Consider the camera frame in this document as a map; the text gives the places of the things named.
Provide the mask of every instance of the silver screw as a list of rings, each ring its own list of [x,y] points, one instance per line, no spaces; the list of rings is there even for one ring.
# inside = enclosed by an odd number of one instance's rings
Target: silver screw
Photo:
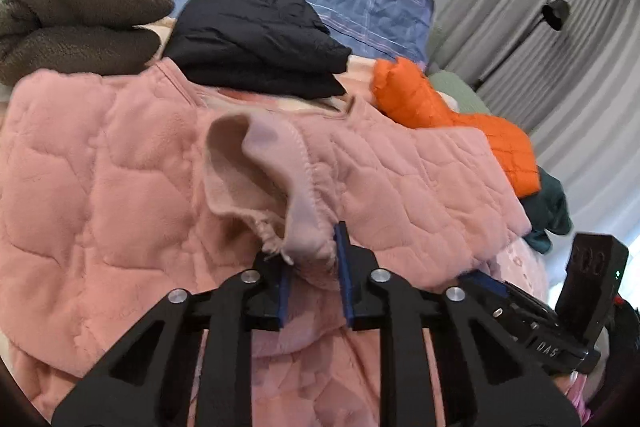
[[[245,270],[240,275],[240,280],[247,284],[253,284],[260,280],[260,272],[258,270]]]
[[[180,304],[181,302],[185,302],[187,300],[187,291],[182,288],[177,288],[175,290],[171,290],[169,295],[167,295],[169,302],[172,304]]]
[[[465,300],[465,297],[466,297],[465,291],[462,288],[459,288],[458,286],[452,286],[451,288],[447,288],[445,295],[447,296],[447,299],[453,302],[463,301]]]
[[[391,274],[387,270],[378,268],[371,272],[371,278],[375,282],[387,282],[389,279],[391,279]]]

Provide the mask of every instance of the orange jacket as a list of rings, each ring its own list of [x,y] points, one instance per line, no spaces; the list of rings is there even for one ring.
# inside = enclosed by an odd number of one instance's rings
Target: orange jacket
[[[517,197],[540,191],[540,176],[531,142],[513,123],[488,114],[458,114],[450,110],[416,64],[398,58],[396,64],[377,60],[371,86],[378,108],[405,127],[476,127],[507,174]]]

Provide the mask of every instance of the pink jacket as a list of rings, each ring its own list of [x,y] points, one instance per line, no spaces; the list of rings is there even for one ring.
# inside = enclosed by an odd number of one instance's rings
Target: pink jacket
[[[170,60],[23,79],[0,188],[0,330],[47,417],[165,293],[217,287],[264,243],[300,276],[286,328],[254,338],[256,425],[376,425],[377,337],[342,327],[332,225],[424,288],[529,230],[477,130],[202,97]]]

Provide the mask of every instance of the black puffer jacket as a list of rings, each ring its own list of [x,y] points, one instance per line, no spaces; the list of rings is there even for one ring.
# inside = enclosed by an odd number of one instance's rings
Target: black puffer jacket
[[[305,0],[190,0],[164,50],[196,84],[306,99],[344,94],[350,54]]]

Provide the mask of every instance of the brown fleece garment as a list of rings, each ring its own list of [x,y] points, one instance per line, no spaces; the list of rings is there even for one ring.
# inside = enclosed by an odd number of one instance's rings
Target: brown fleece garment
[[[40,68],[60,73],[138,73],[160,46],[137,25],[169,15],[173,0],[4,0],[0,82]]]

